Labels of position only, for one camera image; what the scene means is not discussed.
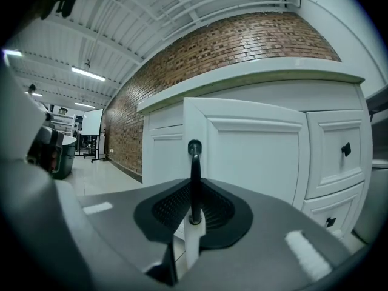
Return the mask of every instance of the white wall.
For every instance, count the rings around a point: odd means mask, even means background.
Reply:
[[[299,0],[288,0],[299,4]],[[317,29],[343,63],[360,70],[368,97],[388,84],[388,56],[375,26],[356,0],[300,0],[287,6]]]

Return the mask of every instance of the white cabinet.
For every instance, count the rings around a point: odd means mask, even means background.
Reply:
[[[307,198],[364,181],[368,142],[363,111],[309,112],[311,161]]]
[[[183,178],[183,127],[144,131],[143,183],[145,186]]]
[[[145,186],[189,178],[187,145],[198,139],[202,177],[286,201],[339,238],[355,225],[372,169],[372,133],[359,86],[269,82],[211,98],[168,99],[143,114]],[[183,231],[176,235],[184,238]]]
[[[202,177],[289,204],[306,192],[309,134],[302,112],[257,102],[184,99],[184,143],[202,142]],[[190,157],[186,154],[186,176]]]
[[[304,201],[302,212],[312,218],[337,238],[342,238],[348,231],[356,208],[360,201],[364,183],[354,187]]]

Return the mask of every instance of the shelf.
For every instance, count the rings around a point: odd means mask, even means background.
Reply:
[[[51,123],[53,123],[53,124],[58,124],[58,125],[66,125],[66,126],[72,126],[72,125],[73,125],[73,124],[62,123],[62,122],[57,122],[57,121],[51,121]]]
[[[60,116],[61,118],[68,118],[68,119],[72,119],[73,118],[73,116],[71,116],[71,115],[52,113],[52,112],[50,112],[50,114],[53,115],[53,116]]]

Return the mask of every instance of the white tile floor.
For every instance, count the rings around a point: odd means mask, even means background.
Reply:
[[[90,162],[91,158],[75,157],[71,174],[64,180],[70,183],[77,196],[104,194],[133,190],[142,184],[109,161]],[[184,241],[174,237],[174,257],[176,271],[180,279],[187,271]]]
[[[351,254],[354,254],[359,251],[359,249],[365,247],[365,244],[353,234],[349,234],[342,240],[342,242]]]

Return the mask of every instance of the fluorescent light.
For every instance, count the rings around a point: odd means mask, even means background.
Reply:
[[[78,102],[74,102],[76,105],[81,105],[81,106],[83,106],[83,107],[89,107],[89,108],[95,108],[94,106],[92,106],[92,105],[88,105],[88,104],[80,104],[80,103],[78,103]]]
[[[38,94],[38,93],[32,93],[31,95],[36,96],[36,97],[43,97],[42,94]]]
[[[95,75],[94,73],[91,73],[91,72],[88,72],[88,71],[85,71],[85,70],[82,70],[82,69],[79,69],[79,68],[76,68],[76,67],[72,67],[72,72],[76,72],[76,73],[79,73],[81,75],[86,75],[86,76],[89,76],[89,77],[91,77],[93,79],[100,80],[102,82],[105,81],[105,78],[102,77],[102,76]]]
[[[3,50],[4,54],[14,55],[14,56],[22,56],[22,53],[15,50]]]

